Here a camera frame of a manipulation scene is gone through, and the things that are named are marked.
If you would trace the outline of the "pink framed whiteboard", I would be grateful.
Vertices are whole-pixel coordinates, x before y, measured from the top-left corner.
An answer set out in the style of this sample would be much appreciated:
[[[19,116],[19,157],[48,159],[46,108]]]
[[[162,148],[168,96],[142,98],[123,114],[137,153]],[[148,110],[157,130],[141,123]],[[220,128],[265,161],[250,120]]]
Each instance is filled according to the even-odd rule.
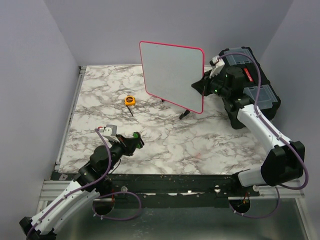
[[[205,53],[199,47],[141,41],[139,43],[145,91],[171,104],[202,114],[204,97],[192,84],[205,71]]]

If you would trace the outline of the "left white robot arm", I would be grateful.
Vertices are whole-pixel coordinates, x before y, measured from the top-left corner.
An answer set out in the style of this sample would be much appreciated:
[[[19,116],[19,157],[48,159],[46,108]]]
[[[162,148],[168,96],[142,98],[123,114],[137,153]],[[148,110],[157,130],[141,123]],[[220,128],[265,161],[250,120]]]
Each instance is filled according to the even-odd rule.
[[[45,209],[33,217],[24,217],[20,226],[28,240],[54,240],[58,226],[65,222],[76,210],[95,198],[113,198],[114,190],[108,173],[122,156],[132,156],[141,149],[144,142],[138,132],[132,137],[117,134],[111,147],[106,143],[98,146],[89,161],[79,169],[66,189]]]

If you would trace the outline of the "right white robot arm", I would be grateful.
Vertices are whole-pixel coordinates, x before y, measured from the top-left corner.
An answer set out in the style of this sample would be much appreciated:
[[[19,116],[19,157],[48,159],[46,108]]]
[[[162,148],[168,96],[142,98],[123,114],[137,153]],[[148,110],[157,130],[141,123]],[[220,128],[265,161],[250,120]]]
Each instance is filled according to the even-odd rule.
[[[271,123],[281,100],[259,65],[226,66],[220,73],[209,70],[191,86],[204,97],[219,96],[231,127],[235,130],[247,128],[266,152],[260,167],[233,175],[230,191],[234,195],[243,195],[253,185],[282,186],[307,174],[303,143],[292,141]]]

